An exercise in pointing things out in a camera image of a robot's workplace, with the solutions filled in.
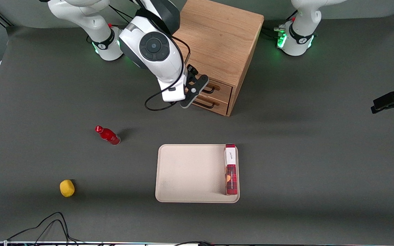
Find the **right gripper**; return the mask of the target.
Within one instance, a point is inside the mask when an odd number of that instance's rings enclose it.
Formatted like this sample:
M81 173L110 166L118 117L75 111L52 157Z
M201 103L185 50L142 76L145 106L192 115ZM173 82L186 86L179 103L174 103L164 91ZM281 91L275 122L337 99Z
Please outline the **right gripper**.
M163 101L168 103L192 103L199 95L196 78L198 74L199 72L194 66L187 65L186 70L177 82L173 81L169 85L160 82Z

